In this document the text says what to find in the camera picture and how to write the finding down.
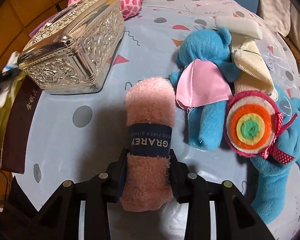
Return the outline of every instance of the blue plush toy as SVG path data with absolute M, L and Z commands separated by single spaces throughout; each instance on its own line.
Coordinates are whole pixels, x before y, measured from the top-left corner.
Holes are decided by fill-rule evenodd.
M 177 64 L 183 71 L 195 59 L 210 61 L 218 66 L 218 71 L 227 82 L 234 82 L 239 78 L 240 70 L 230 62 L 230 43 L 231 35 L 226 28 L 220 28 L 218 31 L 194 31 L 181 44 L 177 54 Z M 170 80 L 174 86 L 177 86 L 181 74 L 171 73 Z M 188 109 L 189 145 L 201 150 L 214 150 L 220 146 L 226 102 L 226 100 L 213 101 L 207 105 Z
M 294 157 L 292 162 L 281 164 L 270 157 L 267 159 L 260 156 L 250 157 L 259 171 L 257 194 L 251 206 L 266 224 L 274 220 L 284 207 L 286 184 L 291 166 L 296 163 L 300 169 L 300 99 L 290 99 L 277 85 L 275 88 L 279 94 L 276 104 L 284 115 L 283 124 L 286 124 L 295 113 L 298 117 L 275 142 L 279 150 Z

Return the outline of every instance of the ornate metal box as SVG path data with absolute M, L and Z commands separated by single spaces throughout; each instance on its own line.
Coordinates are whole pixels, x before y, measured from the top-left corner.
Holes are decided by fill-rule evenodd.
M 82 0 L 42 26 L 18 65 L 51 94 L 97 92 L 123 33 L 120 0 Z

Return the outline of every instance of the tablecloth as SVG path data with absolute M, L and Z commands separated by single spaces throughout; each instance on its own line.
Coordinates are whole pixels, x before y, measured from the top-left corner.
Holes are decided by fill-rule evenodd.
M 194 30 L 215 28 L 215 17 L 245 17 L 257 21 L 263 40 L 256 44 L 271 76 L 287 97 L 300 98 L 300 78 L 295 59 L 284 41 L 265 22 L 233 0 L 145 0 L 139 14 L 125 21 L 120 43 L 103 89 L 94 94 L 50 95 L 43 92 L 32 121 L 25 173 L 17 181 L 39 210 L 67 179 L 80 182 L 106 170 L 127 147 L 124 96 L 139 80 L 169 77 L 178 68 L 173 61 L 178 46 Z M 258 172 L 248 158 L 226 144 L 215 151 L 200 151 L 185 142 L 186 113 L 177 109 L 171 146 L 179 161 L 207 181 L 232 181 L 252 200 Z M 211 205 L 211 239 L 216 239 L 215 212 Z M 125 212 L 109 204 L 112 239 L 183 239 L 187 204 L 175 200 L 154 212 Z M 83 212 L 80 239 L 83 239 Z M 290 240 L 300 228 L 300 173 L 293 165 L 285 207 L 268 225 L 276 239 Z

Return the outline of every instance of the silver rivet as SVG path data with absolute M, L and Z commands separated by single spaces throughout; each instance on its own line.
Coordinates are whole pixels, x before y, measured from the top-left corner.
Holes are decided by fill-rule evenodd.
M 71 180 L 66 180 L 66 181 L 64 181 L 64 182 L 62 183 L 62 185 L 63 185 L 64 187 L 70 187 L 70 186 L 72 185 L 72 181 L 71 181 Z
M 232 187 L 232 182 L 229 180 L 226 180 L 223 185 L 225 185 L 225 187 Z
M 188 178 L 189 179 L 195 179 L 195 178 L 197 178 L 197 174 L 195 174 L 193 172 L 190 172 L 190 173 L 188 173 Z
M 106 172 L 100 173 L 100 174 L 99 174 L 99 178 L 100 178 L 100 179 L 106 179 L 106 178 L 108 178 L 108 173 L 106 173 Z

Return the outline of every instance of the green felt center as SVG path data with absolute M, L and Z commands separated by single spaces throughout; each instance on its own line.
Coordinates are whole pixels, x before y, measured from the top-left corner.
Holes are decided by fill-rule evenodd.
M 247 120 L 241 126 L 242 136 L 246 139 L 252 139 L 259 132 L 259 125 L 256 121 Z

